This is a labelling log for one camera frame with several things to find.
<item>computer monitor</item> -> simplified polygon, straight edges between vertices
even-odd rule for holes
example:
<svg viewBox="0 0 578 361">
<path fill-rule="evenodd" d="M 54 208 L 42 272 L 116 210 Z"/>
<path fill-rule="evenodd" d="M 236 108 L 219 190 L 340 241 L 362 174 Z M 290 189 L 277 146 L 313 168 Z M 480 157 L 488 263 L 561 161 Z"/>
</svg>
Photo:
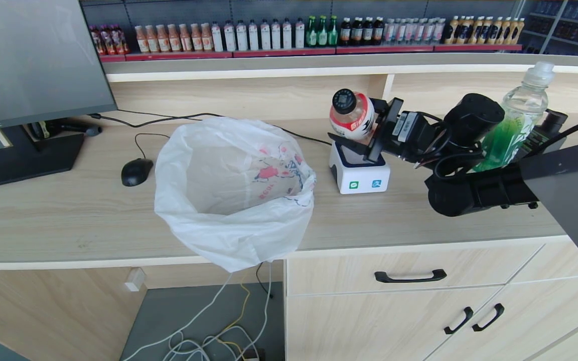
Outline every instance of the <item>computer monitor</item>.
<svg viewBox="0 0 578 361">
<path fill-rule="evenodd" d="M 0 185 L 68 171 L 82 146 L 24 124 L 116 109 L 78 0 L 0 0 Z"/>
</svg>

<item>white plastic bag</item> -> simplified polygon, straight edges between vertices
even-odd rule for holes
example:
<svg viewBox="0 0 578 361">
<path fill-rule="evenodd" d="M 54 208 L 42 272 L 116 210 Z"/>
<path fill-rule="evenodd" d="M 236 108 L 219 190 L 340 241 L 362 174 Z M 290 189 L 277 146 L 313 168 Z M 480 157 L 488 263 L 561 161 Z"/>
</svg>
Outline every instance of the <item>white plastic bag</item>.
<svg viewBox="0 0 578 361">
<path fill-rule="evenodd" d="M 177 128 L 156 164 L 156 213 L 184 245 L 228 272 L 298 248 L 315 172 L 294 138 L 226 117 Z"/>
</svg>

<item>drawer handle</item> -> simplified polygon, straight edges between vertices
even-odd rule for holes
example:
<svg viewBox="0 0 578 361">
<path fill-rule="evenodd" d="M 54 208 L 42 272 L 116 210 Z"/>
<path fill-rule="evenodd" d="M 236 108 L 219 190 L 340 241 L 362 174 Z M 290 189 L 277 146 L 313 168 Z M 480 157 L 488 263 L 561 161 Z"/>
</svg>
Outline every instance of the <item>drawer handle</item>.
<svg viewBox="0 0 578 361">
<path fill-rule="evenodd" d="M 448 274 L 445 273 L 443 269 L 440 270 L 433 270 L 431 272 L 430 278 L 419 278 L 419 279 L 393 279 L 387 276 L 385 272 L 374 272 L 374 277 L 376 277 L 376 281 L 382 283 L 416 283 L 416 282 L 435 282 L 441 281 L 447 277 Z"/>
<path fill-rule="evenodd" d="M 465 312 L 465 318 L 463 319 L 463 322 L 461 322 L 459 326 L 456 326 L 455 329 L 451 329 L 449 326 L 445 326 L 445 328 L 443 329 L 443 331 L 445 331 L 445 334 L 452 334 L 455 333 L 456 331 L 459 331 L 459 329 L 463 327 L 464 324 L 468 323 L 470 318 L 472 318 L 472 316 L 474 315 L 474 311 L 472 311 L 472 308 L 470 307 L 464 308 L 463 312 Z"/>
<path fill-rule="evenodd" d="M 493 322 L 496 321 L 497 318 L 501 317 L 501 315 L 503 314 L 503 311 L 505 311 L 505 307 L 500 303 L 495 304 L 494 309 L 496 310 L 495 317 L 492 318 L 490 320 L 490 322 L 488 322 L 485 326 L 481 327 L 478 324 L 472 325 L 472 329 L 474 330 L 474 332 L 480 332 L 480 331 L 483 331 L 484 329 L 487 329 L 488 326 L 493 324 Z"/>
</svg>

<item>computer mouse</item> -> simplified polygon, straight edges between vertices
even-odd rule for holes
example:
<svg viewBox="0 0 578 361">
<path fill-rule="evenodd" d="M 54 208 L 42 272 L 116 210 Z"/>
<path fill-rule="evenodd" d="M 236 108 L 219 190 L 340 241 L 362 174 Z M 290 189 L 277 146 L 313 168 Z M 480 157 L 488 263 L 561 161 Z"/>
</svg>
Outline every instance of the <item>computer mouse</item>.
<svg viewBox="0 0 578 361">
<path fill-rule="evenodd" d="M 146 158 L 131 160 L 122 168 L 122 185 L 126 187 L 141 185 L 149 178 L 152 167 L 153 160 Z"/>
</svg>

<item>white bottle cap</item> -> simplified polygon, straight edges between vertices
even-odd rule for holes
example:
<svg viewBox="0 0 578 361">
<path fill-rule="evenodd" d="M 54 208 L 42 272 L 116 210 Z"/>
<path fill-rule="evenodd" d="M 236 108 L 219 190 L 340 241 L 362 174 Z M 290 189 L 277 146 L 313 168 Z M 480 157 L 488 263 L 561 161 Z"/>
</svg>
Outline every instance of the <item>white bottle cap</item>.
<svg viewBox="0 0 578 361">
<path fill-rule="evenodd" d="M 523 82 L 531 85 L 547 87 L 554 79 L 553 63 L 536 62 L 534 67 L 528 69 L 523 77 Z"/>
</svg>

